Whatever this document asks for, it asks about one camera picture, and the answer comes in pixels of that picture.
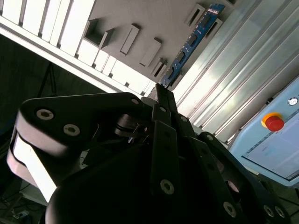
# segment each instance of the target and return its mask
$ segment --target rectangular slot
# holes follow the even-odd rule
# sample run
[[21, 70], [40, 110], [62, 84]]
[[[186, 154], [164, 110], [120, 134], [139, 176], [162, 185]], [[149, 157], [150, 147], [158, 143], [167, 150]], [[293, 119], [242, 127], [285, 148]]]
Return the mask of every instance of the rectangular slot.
[[194, 22], [194, 19], [196, 18], [196, 16], [198, 16], [199, 14], [199, 9], [196, 9], [194, 15], [192, 16], [192, 18], [190, 19], [189, 23], [188, 23], [188, 26], [190, 27], [191, 24]]
[[164, 74], [164, 71], [165, 71], [165, 69], [166, 69], [166, 67], [167, 67], [167, 64], [164, 63], [164, 64], [161, 66], [160, 70], [157, 72], [157, 75], [156, 75], [155, 77], [160, 77], [161, 75], [163, 75], [163, 74]]
[[172, 83], [170, 84], [170, 87], [174, 87], [176, 86], [183, 78], [183, 74], [180, 72], [172, 81]]
[[237, 2], [237, 0], [227, 0], [229, 3], [231, 3], [232, 5], [234, 5], [236, 2]]
[[223, 22], [220, 19], [216, 19], [215, 23], [211, 26], [211, 28], [206, 33], [205, 38], [213, 37], [216, 32], [220, 29]]
[[162, 67], [162, 58], [160, 58], [160, 60], [158, 61], [157, 65], [155, 66], [155, 68], [152, 71], [152, 74], [154, 74], [154, 77], [157, 77], [159, 71], [161, 70]]
[[196, 4], [192, 12], [188, 15], [185, 23], [189, 27], [194, 27], [197, 24], [197, 21], [200, 19], [201, 15], [204, 13], [204, 11], [205, 8], [203, 8], [200, 4]]
[[121, 47], [121, 53], [127, 55], [135, 38], [137, 37], [138, 32], [139, 32], [139, 28], [132, 24], [126, 35], [126, 39]]
[[23, 28], [34, 35], [38, 35], [45, 13], [46, 0], [27, 0]]
[[55, 20], [58, 14], [61, 0], [51, 0], [49, 3], [48, 11], [43, 25], [42, 39], [49, 42], [53, 32]]
[[152, 43], [150, 44], [150, 47], [142, 57], [141, 61], [139, 62], [141, 65], [148, 67], [151, 63], [151, 61], [156, 56], [157, 52], [159, 51], [161, 47], [161, 42], [158, 41], [158, 39], [154, 38]]

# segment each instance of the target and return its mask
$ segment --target cable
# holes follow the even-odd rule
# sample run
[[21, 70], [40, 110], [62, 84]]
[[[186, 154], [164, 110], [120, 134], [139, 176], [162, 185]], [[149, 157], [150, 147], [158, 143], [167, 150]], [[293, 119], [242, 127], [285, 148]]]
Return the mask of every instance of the cable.
[[45, 75], [43, 77], [43, 81], [42, 81], [41, 87], [39, 88], [39, 91], [38, 91], [38, 94], [37, 94], [37, 98], [40, 98], [42, 96], [43, 89], [44, 89], [44, 87], [46, 85], [46, 82], [47, 82], [47, 79], [48, 79], [48, 75], [50, 73], [51, 66], [52, 66], [52, 62], [49, 62], [49, 65], [48, 65], [48, 67], [46, 69], [46, 72], [45, 72]]
[[299, 204], [297, 204], [297, 203], [295, 203], [295, 202], [292, 202], [292, 201], [290, 201], [290, 200], [288, 200], [288, 199], [285, 199], [285, 198], [283, 198], [283, 197], [279, 197], [281, 200], [283, 200], [283, 201], [286, 201], [286, 202], [288, 202], [288, 203], [291, 203], [291, 204], [294, 204], [294, 205], [297, 205], [297, 206], [299, 206]]

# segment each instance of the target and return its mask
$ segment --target bolt hole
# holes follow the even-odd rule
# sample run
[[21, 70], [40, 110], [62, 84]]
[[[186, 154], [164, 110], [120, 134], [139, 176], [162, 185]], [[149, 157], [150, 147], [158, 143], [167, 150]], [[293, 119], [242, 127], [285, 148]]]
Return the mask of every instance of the bolt hole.
[[165, 183], [165, 184], [164, 184], [164, 187], [165, 187], [167, 190], [170, 190], [170, 188], [171, 188], [170, 185], [169, 185], [168, 183]]
[[137, 100], [137, 99], [132, 99], [132, 102], [134, 103], [134, 104], [139, 104], [139, 101]]
[[50, 116], [50, 114], [48, 112], [41, 112], [41, 115], [45, 118]]
[[229, 210], [230, 212], [233, 212], [233, 211], [234, 211], [233, 208], [230, 207], [230, 206], [228, 206], [228, 210]]
[[207, 167], [208, 167], [210, 170], [215, 170], [214, 166], [211, 165], [211, 164], [208, 164]]

